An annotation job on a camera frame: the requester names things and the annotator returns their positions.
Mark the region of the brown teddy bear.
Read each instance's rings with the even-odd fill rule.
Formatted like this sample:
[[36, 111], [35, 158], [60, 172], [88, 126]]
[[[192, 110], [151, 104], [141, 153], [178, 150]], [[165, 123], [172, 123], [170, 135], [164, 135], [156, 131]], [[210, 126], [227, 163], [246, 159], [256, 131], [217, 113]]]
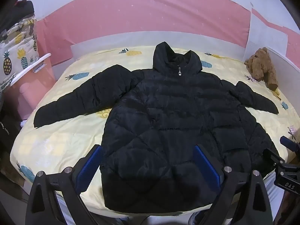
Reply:
[[276, 91], [278, 88], [276, 69], [266, 47], [259, 48], [249, 59], [245, 60], [244, 64], [252, 78], [264, 81], [267, 88]]

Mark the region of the pineapple print fabric pile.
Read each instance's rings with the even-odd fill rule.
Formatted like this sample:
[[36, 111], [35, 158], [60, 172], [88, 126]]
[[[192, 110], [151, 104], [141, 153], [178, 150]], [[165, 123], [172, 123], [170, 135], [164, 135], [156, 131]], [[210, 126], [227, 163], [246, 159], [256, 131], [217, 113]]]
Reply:
[[1, 32], [1, 91], [13, 78], [39, 59], [35, 16], [26, 17]]

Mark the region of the yellow pineapple bed sheet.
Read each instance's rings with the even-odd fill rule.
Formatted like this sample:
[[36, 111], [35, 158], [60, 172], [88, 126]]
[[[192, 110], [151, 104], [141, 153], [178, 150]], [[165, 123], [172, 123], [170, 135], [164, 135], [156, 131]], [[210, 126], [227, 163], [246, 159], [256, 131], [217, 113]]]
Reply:
[[[123, 66], [130, 71], [151, 69], [155, 48], [156, 46], [98, 51], [85, 55], [74, 62], [66, 69], [28, 118], [13, 145], [11, 163], [27, 180], [31, 181], [39, 171], [52, 174], [61, 172], [68, 166], [75, 165], [94, 145], [101, 145], [105, 123], [110, 113], [109, 109], [79, 115], [75, 118], [42, 127], [34, 126], [35, 114], [39, 108], [71, 93], [96, 74], [114, 65]], [[287, 98], [277, 99], [264, 83], [249, 80], [246, 66], [238, 60], [202, 52], [195, 53], [200, 58], [204, 72], [214, 74], [232, 84], [241, 81], [254, 92], [271, 100], [276, 105], [278, 114], [253, 108], [250, 108], [249, 112], [270, 136], [275, 145], [275, 150], [272, 151], [287, 160], [288, 150], [280, 144], [280, 137], [297, 136], [299, 134], [299, 115], [293, 106], [283, 107], [283, 104], [288, 102]], [[206, 209], [210, 205], [190, 211], [170, 213], [121, 213], [113, 211], [108, 209], [104, 203], [100, 169], [97, 170], [91, 184], [81, 195], [81, 198], [91, 212], [110, 217], [125, 216], [127, 214], [188, 214]]]

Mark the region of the white bed frame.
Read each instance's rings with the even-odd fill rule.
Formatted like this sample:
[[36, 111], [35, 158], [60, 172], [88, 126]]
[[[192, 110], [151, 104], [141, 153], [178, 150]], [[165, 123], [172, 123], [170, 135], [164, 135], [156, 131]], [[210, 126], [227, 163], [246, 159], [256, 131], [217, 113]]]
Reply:
[[[156, 46], [167, 42], [172, 48], [208, 52], [243, 61], [245, 48], [221, 39], [176, 31], [137, 31], [98, 37], [71, 46], [74, 59], [97, 50]], [[276, 68], [280, 91], [299, 113], [299, 68], [289, 59], [270, 49], [269, 55]]]

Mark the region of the black clothes pile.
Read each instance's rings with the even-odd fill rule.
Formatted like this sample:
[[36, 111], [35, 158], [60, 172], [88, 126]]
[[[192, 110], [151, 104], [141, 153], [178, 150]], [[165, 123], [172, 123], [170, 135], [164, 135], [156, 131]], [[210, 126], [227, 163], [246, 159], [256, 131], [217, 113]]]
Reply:
[[9, 30], [14, 24], [20, 22], [22, 19], [33, 15], [34, 5], [32, 1], [22, 0], [18, 1], [10, 11], [1, 15], [1, 33], [4, 30]]

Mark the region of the black puffer jacket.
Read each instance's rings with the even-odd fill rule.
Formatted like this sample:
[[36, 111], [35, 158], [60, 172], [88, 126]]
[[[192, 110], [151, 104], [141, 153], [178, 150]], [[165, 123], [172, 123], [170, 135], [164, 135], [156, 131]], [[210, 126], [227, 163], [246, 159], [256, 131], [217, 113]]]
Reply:
[[247, 84], [202, 70], [199, 56], [156, 46], [151, 69], [114, 65], [41, 108], [34, 126], [109, 109], [100, 164], [105, 206], [121, 213], [190, 211], [215, 194], [193, 160], [202, 145], [222, 165], [262, 176], [273, 167], [263, 151], [275, 145], [249, 112], [278, 114]]

